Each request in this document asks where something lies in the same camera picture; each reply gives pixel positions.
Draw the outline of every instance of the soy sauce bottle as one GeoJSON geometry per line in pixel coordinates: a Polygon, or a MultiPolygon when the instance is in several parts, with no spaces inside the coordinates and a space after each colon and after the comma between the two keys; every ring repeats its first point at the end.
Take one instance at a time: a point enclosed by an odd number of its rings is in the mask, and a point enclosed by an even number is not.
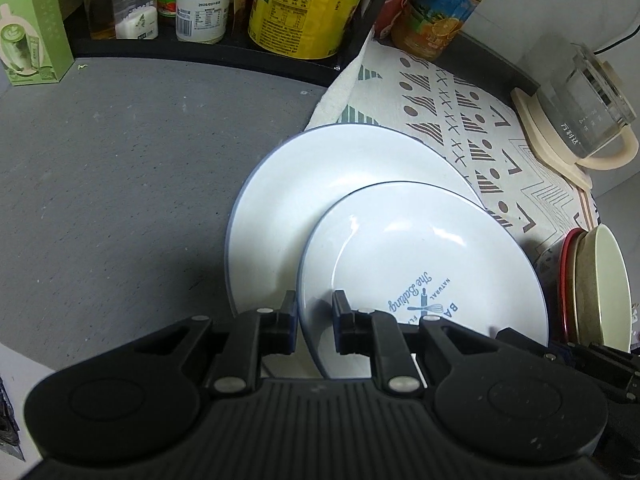
{"type": "Polygon", "coordinates": [[[270,52],[323,59],[338,50],[360,0],[254,0],[249,37],[270,52]]]}

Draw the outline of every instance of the black cable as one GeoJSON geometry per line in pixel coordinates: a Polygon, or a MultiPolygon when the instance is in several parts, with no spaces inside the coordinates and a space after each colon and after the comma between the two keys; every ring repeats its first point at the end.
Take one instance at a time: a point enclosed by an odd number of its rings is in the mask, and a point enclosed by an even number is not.
{"type": "Polygon", "coordinates": [[[638,32],[640,32],[640,25],[638,25],[636,27],[636,30],[634,30],[631,34],[627,34],[624,38],[621,38],[620,40],[617,40],[615,43],[611,43],[609,46],[605,46],[605,47],[601,48],[600,50],[596,50],[594,52],[594,54],[602,54],[603,52],[606,52],[607,50],[611,50],[615,46],[618,46],[620,43],[624,43],[626,40],[630,40],[638,32]]]}

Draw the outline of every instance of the beige kettle handle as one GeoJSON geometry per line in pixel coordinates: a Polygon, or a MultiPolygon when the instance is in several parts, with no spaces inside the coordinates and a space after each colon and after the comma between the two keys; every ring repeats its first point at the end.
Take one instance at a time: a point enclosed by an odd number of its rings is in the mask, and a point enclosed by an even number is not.
{"type": "Polygon", "coordinates": [[[587,158],[579,158],[577,164],[590,170],[615,170],[630,163],[636,156],[636,153],[638,153],[638,139],[631,129],[631,126],[628,125],[622,127],[620,137],[622,138],[623,146],[615,155],[591,155],[587,158]]]}

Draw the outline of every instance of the gray countertop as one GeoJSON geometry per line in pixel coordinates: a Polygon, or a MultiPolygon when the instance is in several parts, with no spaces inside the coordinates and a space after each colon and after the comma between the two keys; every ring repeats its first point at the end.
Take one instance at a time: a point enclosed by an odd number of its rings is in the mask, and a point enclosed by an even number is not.
{"type": "Polygon", "coordinates": [[[105,58],[76,60],[59,84],[9,89],[0,342],[60,368],[194,314],[231,319],[233,202],[323,92],[219,66],[105,58]]]}

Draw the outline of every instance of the green carton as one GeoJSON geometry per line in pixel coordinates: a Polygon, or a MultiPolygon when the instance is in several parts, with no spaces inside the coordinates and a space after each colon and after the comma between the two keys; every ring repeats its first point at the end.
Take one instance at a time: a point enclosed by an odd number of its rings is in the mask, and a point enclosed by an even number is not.
{"type": "Polygon", "coordinates": [[[60,81],[74,58],[58,0],[0,0],[0,62],[14,85],[60,81]]]}

